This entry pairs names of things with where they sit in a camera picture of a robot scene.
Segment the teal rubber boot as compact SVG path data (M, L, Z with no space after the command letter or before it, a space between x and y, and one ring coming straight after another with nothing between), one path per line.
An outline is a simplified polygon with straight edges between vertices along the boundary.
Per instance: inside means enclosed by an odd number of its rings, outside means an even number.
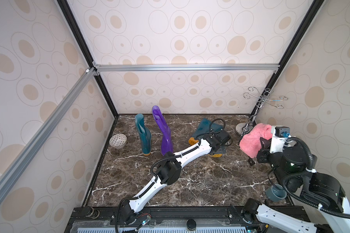
M211 121L204 118L200 121L197 129L195 130L195 132L191 135L191 137L189 138L188 142L189 144L192 146L194 144L196 144L198 142L198 139L201 138L201 136L196 137L200 134L203 133L209 133L210 129L209 126L211 124ZM215 132L220 131L221 129L223 129L223 126L220 124L216 124L215 122L212 124L211 129ZM209 155L211 157L221 157L224 153L226 152L226 148L225 147L220 147L220 149L217 152L211 152Z
M135 115L135 125L139 134L139 138L141 141L142 152L145 156L151 154L151 132L145 126L144 115L136 114Z

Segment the pink microfiber cloth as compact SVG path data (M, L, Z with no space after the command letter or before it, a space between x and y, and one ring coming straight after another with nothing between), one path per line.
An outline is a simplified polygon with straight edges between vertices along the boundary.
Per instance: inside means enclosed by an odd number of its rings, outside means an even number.
M270 140L272 138L271 133L272 126L269 124L259 123L250 133L244 135L240 141L240 149L250 158L255 158L258 151L262 148L260 138Z

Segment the purple rubber boot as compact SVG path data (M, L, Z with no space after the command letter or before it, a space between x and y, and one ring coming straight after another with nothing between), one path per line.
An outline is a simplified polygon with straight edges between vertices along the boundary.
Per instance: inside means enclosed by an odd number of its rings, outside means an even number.
M158 125L160 131L162 132L162 142L161 142L161 154L165 156L166 153L173 153L173 143L171 139L171 129L166 123L166 120L160 110L160 108L155 105L152 107L152 115L156 124Z

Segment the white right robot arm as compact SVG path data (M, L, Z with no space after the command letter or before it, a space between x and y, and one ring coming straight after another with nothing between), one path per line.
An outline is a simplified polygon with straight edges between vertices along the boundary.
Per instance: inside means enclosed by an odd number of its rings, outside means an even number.
M292 136L285 126L272 126L270 139L260 138L256 159L271 166L279 180L270 188L302 204L315 208L326 219L325 225L306 222L248 199L241 211L247 224L263 223L287 233L350 233L350 203L340 182L333 176L317 172L317 157L307 144Z

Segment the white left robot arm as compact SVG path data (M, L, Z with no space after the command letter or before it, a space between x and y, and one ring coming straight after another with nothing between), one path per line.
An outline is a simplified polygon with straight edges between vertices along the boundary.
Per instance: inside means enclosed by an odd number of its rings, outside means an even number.
M194 145L175 153L167 153L150 168L151 180L134 197L121 199L115 217L115 232L119 223L132 224L145 205L163 188L174 184L181 175L182 169L195 159L229 146L232 138L225 130L204 134Z

